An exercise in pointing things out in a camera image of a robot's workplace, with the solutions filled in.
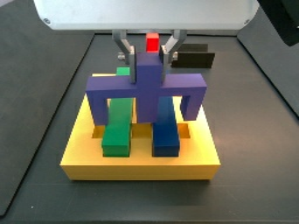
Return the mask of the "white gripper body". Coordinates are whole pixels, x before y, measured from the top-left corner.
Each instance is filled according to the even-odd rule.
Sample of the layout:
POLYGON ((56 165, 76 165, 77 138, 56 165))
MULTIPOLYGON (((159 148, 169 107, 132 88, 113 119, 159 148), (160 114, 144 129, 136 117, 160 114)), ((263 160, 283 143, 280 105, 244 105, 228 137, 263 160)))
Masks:
POLYGON ((257 0, 33 0, 53 30, 239 30, 257 0))

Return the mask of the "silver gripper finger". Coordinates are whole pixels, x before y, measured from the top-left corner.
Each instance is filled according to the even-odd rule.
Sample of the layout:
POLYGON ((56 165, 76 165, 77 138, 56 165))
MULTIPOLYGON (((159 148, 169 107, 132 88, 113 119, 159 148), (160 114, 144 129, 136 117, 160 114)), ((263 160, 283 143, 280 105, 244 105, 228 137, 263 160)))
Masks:
POLYGON ((165 77, 165 71, 167 71, 168 65, 172 63, 172 60, 173 60, 173 53, 180 48, 185 38, 187 38, 185 30, 173 30, 172 36, 168 38, 165 44, 160 46, 160 60, 163 63, 161 78, 165 77))
POLYGON ((136 82, 136 48, 126 41, 126 31, 113 30, 112 39, 120 49, 117 58, 129 65, 129 81, 136 82))

